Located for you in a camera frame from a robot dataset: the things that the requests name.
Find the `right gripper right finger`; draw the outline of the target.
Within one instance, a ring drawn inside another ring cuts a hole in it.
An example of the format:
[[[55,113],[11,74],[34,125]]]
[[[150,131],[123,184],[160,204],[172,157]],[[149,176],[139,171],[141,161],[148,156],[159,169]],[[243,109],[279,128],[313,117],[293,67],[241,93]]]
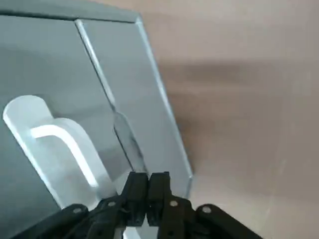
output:
[[[147,220],[159,239],[261,238],[216,205],[193,209],[188,199],[173,195],[168,172],[151,175],[147,203]]]

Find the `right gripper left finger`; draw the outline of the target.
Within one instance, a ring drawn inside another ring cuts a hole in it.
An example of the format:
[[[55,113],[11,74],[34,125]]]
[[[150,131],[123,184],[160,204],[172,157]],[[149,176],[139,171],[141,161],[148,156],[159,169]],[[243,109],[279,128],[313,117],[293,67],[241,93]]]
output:
[[[120,195],[89,210],[72,204],[15,235],[16,239],[121,239],[142,226],[147,210],[147,174],[130,172]]]

